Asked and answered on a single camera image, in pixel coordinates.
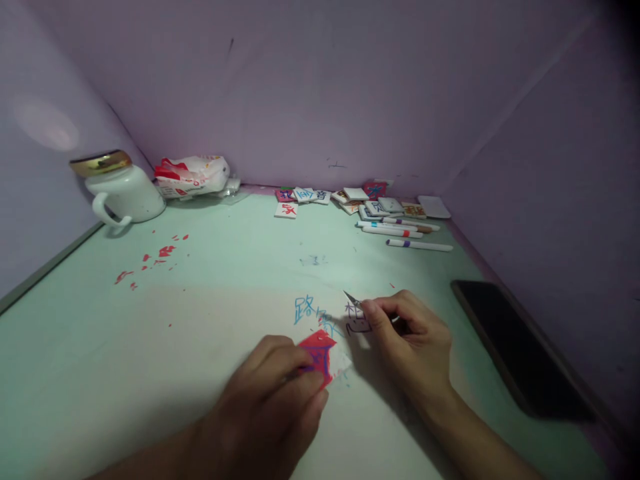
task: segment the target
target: hand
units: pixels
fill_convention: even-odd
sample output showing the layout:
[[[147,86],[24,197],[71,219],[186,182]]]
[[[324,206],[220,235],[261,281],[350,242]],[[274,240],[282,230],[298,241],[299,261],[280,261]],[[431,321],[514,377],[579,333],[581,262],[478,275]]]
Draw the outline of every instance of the hand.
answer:
[[[321,373],[296,373],[312,362],[290,338],[264,337],[197,426],[187,478],[288,479],[329,398]]]
[[[454,395],[449,380],[451,334],[434,312],[408,290],[365,300],[362,308],[394,380],[409,398],[437,403]],[[406,321],[409,333],[396,332],[389,320],[396,315]]]

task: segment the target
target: desk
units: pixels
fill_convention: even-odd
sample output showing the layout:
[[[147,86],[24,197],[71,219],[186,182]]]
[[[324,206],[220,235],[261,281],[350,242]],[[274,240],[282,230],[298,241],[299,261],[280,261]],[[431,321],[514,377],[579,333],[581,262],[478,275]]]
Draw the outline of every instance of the desk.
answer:
[[[446,223],[429,236],[454,245],[441,253],[388,247],[334,204],[301,205],[296,220],[275,208],[266,195],[195,199],[120,237],[104,227],[14,304],[0,319],[1,478],[79,479],[179,430],[262,336],[298,342],[318,328],[315,315],[297,318],[296,299],[349,320],[343,289],[365,299],[402,288],[448,323],[452,382],[498,434],[549,478],[607,476],[578,427],[529,418],[512,400],[449,287],[481,274]],[[369,336],[334,333],[354,368],[329,386],[293,478],[456,478]]]

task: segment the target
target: white jar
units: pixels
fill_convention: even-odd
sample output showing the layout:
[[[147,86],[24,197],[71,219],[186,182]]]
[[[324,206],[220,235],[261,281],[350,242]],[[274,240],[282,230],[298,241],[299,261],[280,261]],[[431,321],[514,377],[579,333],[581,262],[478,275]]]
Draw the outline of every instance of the white jar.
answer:
[[[72,160],[71,168],[86,177],[85,185],[95,195],[93,212],[107,225],[124,227],[160,215],[167,206],[145,172],[122,150]],[[105,205],[122,220],[112,219]]]

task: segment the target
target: gold lid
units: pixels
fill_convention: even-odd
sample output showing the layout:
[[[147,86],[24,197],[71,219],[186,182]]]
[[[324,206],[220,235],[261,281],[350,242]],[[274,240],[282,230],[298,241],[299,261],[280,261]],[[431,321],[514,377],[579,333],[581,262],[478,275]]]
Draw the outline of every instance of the gold lid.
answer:
[[[132,164],[130,156],[122,150],[111,150],[69,162],[71,169],[81,177],[95,177]]]

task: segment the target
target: jar handle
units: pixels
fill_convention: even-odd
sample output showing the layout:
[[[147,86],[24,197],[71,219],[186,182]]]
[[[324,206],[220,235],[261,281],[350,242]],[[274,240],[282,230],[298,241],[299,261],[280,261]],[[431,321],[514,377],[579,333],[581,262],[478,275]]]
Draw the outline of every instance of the jar handle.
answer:
[[[95,196],[92,203],[93,212],[98,216],[100,220],[102,220],[107,225],[110,225],[112,227],[126,227],[131,223],[131,217],[127,215],[126,217],[123,217],[120,222],[116,222],[114,219],[112,219],[105,210],[105,200],[107,199],[107,196],[108,193],[105,192],[100,192]]]

